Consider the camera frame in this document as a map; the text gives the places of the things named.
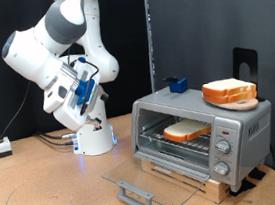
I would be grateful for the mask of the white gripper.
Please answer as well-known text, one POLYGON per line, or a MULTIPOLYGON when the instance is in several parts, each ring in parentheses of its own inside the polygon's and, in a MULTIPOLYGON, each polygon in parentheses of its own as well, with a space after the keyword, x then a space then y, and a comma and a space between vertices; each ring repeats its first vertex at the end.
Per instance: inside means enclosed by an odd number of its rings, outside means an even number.
POLYGON ((99 98, 103 102, 109 99, 98 83, 99 68, 87 60, 77 60, 75 65, 78 74, 72 77, 68 87, 65 84, 58 87, 58 95, 64 95, 64 98, 53 111, 56 120, 73 131, 85 124, 101 125, 102 121, 91 112, 99 98))

